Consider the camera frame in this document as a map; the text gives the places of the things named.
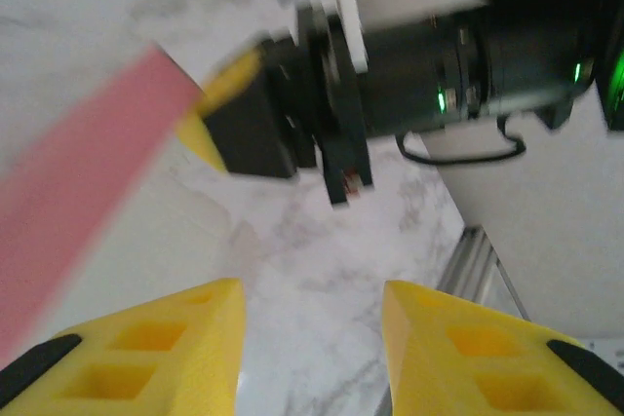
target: black device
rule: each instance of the black device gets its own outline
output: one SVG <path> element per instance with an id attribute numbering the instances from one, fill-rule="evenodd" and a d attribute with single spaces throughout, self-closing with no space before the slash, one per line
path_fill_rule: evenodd
<path id="1" fill-rule="evenodd" d="M 364 42 L 369 69 L 358 74 L 340 18 L 304 6 L 296 42 L 262 43 L 262 86 L 238 105 L 265 103 L 266 119 L 253 122 L 271 125 L 247 125 L 253 138 L 237 138 L 232 130 L 242 112 L 223 109 L 205 119 L 211 132 L 232 134 L 222 143 L 237 156 L 236 172 L 256 173 L 245 171 L 248 158 L 250 167 L 273 168 L 263 175 L 291 177 L 317 166 L 318 147 L 331 202 L 344 203 L 353 186 L 372 185 L 367 139 L 395 135 L 406 158 L 427 165 L 514 158 L 526 147 L 507 134 L 509 116 L 531 112 L 555 130 L 594 82 L 606 127 L 624 130 L 624 0 L 487 0 L 365 31 Z M 405 148 L 409 132 L 487 117 L 509 151 L 430 159 Z"/>

